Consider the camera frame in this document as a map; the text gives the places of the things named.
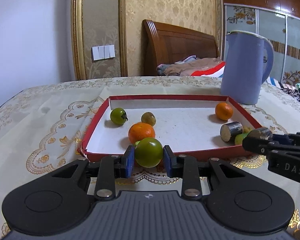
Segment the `green round tomato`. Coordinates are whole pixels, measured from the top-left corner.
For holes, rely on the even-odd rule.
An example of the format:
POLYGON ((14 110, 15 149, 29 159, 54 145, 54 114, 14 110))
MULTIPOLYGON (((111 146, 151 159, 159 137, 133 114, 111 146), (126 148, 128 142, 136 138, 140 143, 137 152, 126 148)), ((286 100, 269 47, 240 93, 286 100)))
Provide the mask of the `green round tomato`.
POLYGON ((156 167, 162 160, 163 146, 155 138, 142 139, 135 147, 134 157, 142 167, 156 167))

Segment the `orange mandarin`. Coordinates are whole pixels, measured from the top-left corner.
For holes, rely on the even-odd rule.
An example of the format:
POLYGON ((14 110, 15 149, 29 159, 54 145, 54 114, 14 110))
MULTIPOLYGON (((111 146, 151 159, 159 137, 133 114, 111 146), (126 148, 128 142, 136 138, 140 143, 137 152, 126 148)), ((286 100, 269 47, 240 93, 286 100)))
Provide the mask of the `orange mandarin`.
POLYGON ((145 138, 155 138, 155 130, 150 124, 138 122, 130 127, 128 139, 132 144, 145 138))
POLYGON ((226 102, 220 102, 215 107, 215 115, 220 120, 228 121, 232 117, 233 113, 234 111, 232 107, 226 102))

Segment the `green tomato with stem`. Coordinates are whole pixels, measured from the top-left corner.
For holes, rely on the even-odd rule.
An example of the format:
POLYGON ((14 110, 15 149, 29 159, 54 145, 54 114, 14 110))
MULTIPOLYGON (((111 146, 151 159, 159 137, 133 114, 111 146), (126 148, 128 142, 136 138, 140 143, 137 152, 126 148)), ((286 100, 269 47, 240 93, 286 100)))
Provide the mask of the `green tomato with stem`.
POLYGON ((110 113, 110 120, 114 124, 116 124, 118 126, 122 126, 125 122, 128 121, 127 113, 122 108, 115 108, 110 113))

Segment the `dark sugarcane piece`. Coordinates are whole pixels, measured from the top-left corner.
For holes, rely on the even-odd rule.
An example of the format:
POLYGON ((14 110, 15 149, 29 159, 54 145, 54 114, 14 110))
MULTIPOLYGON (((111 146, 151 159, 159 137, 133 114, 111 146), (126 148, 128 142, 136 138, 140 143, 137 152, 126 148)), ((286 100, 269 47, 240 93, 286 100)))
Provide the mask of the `dark sugarcane piece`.
POLYGON ((235 137, 240 134, 243 134, 243 125, 238 121, 221 126, 220 136, 224 142, 234 142, 235 137))

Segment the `green cucumber chunk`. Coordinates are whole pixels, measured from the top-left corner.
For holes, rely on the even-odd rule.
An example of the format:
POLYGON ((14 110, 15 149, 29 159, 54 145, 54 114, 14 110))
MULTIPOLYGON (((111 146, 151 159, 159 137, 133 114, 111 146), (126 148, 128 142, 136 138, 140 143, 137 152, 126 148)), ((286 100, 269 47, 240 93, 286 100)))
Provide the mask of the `green cucumber chunk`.
POLYGON ((243 142, 243 139, 247 137, 248 133, 242 133, 235 137, 235 145, 241 145, 243 142))

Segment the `yellow longan fruit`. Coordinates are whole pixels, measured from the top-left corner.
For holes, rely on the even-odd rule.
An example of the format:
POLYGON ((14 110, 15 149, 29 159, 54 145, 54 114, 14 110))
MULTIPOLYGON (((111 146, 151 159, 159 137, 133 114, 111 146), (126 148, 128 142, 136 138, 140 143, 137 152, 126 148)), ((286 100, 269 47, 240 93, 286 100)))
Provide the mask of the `yellow longan fruit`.
POLYGON ((243 133, 250 133, 254 128, 243 126, 243 133))

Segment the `red cardboard tray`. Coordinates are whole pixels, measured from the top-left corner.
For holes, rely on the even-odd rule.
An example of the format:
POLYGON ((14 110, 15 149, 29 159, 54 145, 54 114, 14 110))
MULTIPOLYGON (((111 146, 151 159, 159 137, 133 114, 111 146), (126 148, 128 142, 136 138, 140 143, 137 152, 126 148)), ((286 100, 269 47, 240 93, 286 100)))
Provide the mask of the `red cardboard tray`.
POLYGON ((82 139, 78 151, 90 161, 105 155, 124 154, 130 145, 128 131, 140 122, 143 113, 156 118, 155 138, 168 145, 175 154, 186 154, 198 160, 210 157, 230 159, 247 155, 241 145, 226 143, 219 135, 223 124, 215 115, 215 106, 228 103, 234 114, 230 122, 259 128, 261 124, 235 100, 221 95, 119 95, 110 96, 99 107, 82 139), (110 120, 110 113, 122 108, 128 121, 122 126, 110 120))

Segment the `lavender electric kettle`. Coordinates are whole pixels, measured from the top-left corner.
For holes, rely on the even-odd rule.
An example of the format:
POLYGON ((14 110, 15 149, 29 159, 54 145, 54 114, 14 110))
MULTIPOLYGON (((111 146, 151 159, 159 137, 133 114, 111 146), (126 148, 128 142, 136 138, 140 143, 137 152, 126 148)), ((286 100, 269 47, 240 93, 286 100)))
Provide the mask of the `lavender electric kettle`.
POLYGON ((273 68, 273 45, 261 35, 241 30, 231 31, 226 40, 229 48, 221 94, 244 105, 255 105, 261 86, 273 68))

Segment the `striped bedding pile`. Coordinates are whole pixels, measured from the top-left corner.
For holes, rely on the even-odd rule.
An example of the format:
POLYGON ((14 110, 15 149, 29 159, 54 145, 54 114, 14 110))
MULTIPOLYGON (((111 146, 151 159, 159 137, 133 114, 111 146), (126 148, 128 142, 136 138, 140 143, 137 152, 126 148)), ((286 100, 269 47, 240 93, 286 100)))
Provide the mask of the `striped bedding pile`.
POLYGON ((182 61, 172 64, 160 64, 157 66, 159 76, 209 76, 222 77, 225 61, 219 57, 198 58, 196 55, 187 57, 182 61))

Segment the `floral sliding wardrobe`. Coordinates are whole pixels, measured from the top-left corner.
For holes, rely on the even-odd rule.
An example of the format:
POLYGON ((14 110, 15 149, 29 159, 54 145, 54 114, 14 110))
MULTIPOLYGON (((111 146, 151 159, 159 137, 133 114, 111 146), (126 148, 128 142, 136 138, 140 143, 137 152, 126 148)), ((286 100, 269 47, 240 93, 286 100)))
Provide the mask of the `floral sliding wardrobe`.
POLYGON ((300 0, 223 0, 224 33, 243 30, 266 37, 274 47, 271 77, 300 83, 300 0))

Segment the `white wall switch panel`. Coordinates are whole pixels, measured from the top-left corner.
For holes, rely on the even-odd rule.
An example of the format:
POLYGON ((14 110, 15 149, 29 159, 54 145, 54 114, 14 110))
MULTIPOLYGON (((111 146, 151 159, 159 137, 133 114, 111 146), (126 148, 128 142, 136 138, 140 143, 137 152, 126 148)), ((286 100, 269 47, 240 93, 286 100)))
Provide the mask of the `white wall switch panel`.
POLYGON ((93 61, 112 59, 115 57, 115 46, 113 44, 94 46, 91 49, 91 53, 93 61))

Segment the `gold ornate wall frame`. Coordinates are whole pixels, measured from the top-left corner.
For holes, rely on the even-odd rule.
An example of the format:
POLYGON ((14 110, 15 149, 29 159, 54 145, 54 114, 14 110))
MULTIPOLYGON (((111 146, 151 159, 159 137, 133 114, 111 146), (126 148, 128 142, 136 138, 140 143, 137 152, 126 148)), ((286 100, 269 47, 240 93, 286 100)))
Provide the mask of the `gold ornate wall frame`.
POLYGON ((69 0, 68 45, 74 80, 128 75, 125 0, 69 0), (92 60, 94 46, 115 46, 115 57, 92 60))

